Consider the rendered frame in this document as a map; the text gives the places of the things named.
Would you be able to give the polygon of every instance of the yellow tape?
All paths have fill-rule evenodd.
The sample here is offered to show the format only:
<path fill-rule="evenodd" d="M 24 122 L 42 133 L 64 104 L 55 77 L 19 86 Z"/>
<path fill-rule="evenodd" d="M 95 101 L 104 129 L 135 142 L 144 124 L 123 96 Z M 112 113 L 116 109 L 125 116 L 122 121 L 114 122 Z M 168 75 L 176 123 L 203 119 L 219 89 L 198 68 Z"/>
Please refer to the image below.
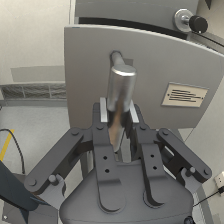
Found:
<path fill-rule="evenodd" d="M 3 158 L 5 156 L 5 153 L 6 153 L 6 150 L 7 150 L 7 147 L 8 147 L 8 144 L 9 144 L 10 140 L 11 140 L 11 134 L 9 133 L 8 137 L 5 141 L 5 144 L 3 145 L 2 151 L 0 153 L 0 160 L 1 161 L 3 161 Z"/>

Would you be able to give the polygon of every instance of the air vent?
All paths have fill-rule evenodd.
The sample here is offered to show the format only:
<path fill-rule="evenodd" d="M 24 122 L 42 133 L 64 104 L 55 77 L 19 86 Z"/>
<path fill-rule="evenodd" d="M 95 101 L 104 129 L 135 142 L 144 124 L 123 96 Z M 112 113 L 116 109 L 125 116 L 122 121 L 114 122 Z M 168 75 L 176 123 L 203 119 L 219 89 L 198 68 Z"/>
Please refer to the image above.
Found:
<path fill-rule="evenodd" d="M 23 90 L 21 86 L 5 86 L 2 87 L 5 98 L 24 98 Z"/>
<path fill-rule="evenodd" d="M 50 90 L 52 98 L 67 98 L 65 85 L 51 85 Z"/>
<path fill-rule="evenodd" d="M 207 92 L 208 88 L 169 83 L 162 105 L 200 107 Z"/>
<path fill-rule="evenodd" d="M 24 86 L 23 90 L 25 98 L 50 98 L 48 85 Z"/>

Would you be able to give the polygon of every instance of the power socket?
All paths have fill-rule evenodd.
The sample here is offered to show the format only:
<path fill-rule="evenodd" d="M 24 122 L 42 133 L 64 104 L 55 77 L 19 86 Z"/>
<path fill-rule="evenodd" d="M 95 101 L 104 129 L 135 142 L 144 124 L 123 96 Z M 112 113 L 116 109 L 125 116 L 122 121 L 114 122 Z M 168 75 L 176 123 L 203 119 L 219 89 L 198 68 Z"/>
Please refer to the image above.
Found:
<path fill-rule="evenodd" d="M 217 187 L 221 196 L 224 196 L 224 172 L 215 177 Z"/>

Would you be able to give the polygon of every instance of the black knob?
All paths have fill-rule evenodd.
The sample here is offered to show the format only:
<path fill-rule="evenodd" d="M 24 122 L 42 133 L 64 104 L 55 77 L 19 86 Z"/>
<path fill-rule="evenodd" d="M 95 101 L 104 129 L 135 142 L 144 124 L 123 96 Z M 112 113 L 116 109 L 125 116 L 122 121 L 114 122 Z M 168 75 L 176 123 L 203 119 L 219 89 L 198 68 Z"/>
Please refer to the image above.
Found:
<path fill-rule="evenodd" d="M 188 216 L 188 217 L 185 218 L 183 223 L 184 224 L 194 224 L 194 221 L 190 216 Z"/>
<path fill-rule="evenodd" d="M 208 29 L 208 23 L 206 19 L 201 16 L 192 16 L 189 19 L 189 27 L 194 32 L 205 33 Z"/>

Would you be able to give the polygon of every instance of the floor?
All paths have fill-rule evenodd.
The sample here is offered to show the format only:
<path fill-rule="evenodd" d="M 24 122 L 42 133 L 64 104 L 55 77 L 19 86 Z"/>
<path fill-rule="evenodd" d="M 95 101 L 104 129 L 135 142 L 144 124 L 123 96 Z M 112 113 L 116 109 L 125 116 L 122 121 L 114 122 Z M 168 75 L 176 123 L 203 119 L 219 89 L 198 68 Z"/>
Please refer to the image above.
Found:
<path fill-rule="evenodd" d="M 24 156 L 26 175 L 69 129 L 66 108 L 3 107 L 0 111 L 0 121 L 0 129 L 7 128 L 14 130 L 14 135 Z M 189 139 L 193 137 L 192 134 L 195 130 L 182 129 L 179 131 L 185 142 L 189 144 Z M 8 133 L 5 131 L 0 133 L 1 148 L 4 145 L 7 136 Z M 125 140 L 122 144 L 122 157 L 123 161 L 127 163 L 130 162 L 131 159 L 128 146 L 129 141 Z M 222 161 L 223 160 L 220 159 L 219 164 L 214 164 L 214 167 L 220 167 Z M 9 142 L 3 162 L 11 172 L 22 174 L 20 155 L 13 139 Z M 77 163 L 72 172 L 65 179 L 67 186 L 65 197 L 67 197 L 81 181 L 81 166 L 80 163 Z M 206 194 L 213 193 L 213 191 L 216 190 L 213 180 L 211 180 L 211 183 L 211 185 L 208 185 L 208 187 L 205 188 Z M 194 204 L 196 204 L 198 202 L 197 195 L 194 194 L 193 196 Z M 210 202 L 217 202 L 219 205 L 222 203 L 218 195 L 211 198 Z M 209 206 L 211 209 L 215 208 L 212 204 L 209 204 Z M 0 214 L 2 213 L 2 209 L 3 201 L 0 200 Z M 197 224 L 205 223 L 202 209 L 203 208 L 201 208 L 200 205 L 197 205 L 193 209 L 193 218 Z M 216 212 L 216 210 L 213 212 L 214 224 L 224 224 L 223 219 L 220 222 L 221 215 L 222 214 Z"/>

